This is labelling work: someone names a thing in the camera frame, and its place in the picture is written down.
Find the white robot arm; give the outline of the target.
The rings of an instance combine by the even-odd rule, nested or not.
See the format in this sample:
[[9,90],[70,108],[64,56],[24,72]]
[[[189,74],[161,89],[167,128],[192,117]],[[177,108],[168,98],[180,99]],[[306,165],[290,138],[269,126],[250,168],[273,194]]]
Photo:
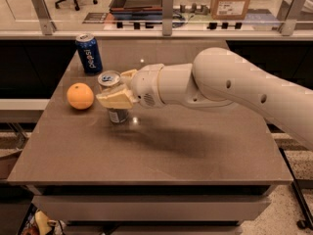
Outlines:
[[208,48],[190,64],[147,65],[98,78],[96,95],[108,109],[181,105],[202,111],[245,106],[313,150],[313,91],[278,78],[223,48]]

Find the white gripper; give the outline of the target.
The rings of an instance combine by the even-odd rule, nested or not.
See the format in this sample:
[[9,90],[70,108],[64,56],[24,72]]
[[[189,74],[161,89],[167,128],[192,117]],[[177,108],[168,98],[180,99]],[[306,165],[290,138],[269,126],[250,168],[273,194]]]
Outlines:
[[164,103],[158,92],[158,76],[162,68],[163,64],[156,64],[124,71],[120,85],[103,89],[96,98],[108,109],[128,110],[137,102],[145,108],[161,108]]

